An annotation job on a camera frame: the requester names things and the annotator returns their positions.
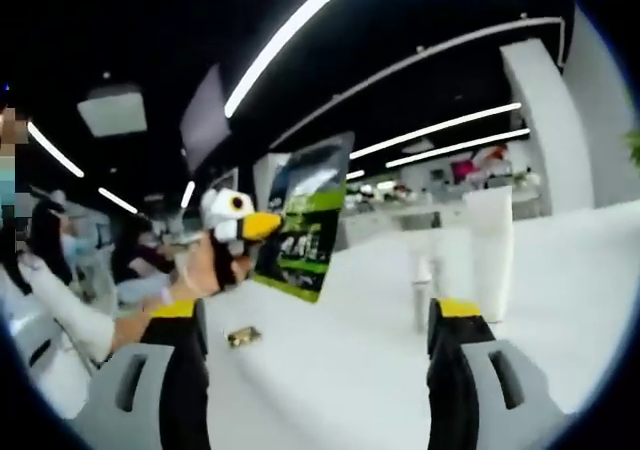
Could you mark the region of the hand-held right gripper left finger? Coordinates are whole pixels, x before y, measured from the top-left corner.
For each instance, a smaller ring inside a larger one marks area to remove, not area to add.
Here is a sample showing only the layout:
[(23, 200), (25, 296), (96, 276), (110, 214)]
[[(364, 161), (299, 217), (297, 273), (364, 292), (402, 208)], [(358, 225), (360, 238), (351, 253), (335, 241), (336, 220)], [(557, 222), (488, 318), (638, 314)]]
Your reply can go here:
[(93, 376), (74, 429), (93, 449), (208, 449), (207, 353), (202, 301), (153, 318)]

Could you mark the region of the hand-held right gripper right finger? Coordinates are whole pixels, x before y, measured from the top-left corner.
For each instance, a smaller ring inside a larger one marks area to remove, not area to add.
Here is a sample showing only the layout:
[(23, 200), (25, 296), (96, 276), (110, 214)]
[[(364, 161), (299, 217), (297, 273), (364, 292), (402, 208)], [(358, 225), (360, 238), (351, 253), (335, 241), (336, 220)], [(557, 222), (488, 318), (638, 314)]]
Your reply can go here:
[(429, 450), (547, 449), (566, 423), (544, 372), (469, 301), (432, 298)]

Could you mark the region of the person's left hand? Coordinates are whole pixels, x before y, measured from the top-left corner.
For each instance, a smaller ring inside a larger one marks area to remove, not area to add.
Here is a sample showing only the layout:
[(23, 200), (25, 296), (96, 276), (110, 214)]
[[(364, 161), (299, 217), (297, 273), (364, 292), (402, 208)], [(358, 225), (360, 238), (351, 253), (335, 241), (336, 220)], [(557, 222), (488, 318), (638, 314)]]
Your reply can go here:
[(207, 232), (202, 232), (178, 262), (178, 276), (169, 287), (173, 300), (204, 298), (221, 291), (223, 285), (215, 269), (216, 253)]

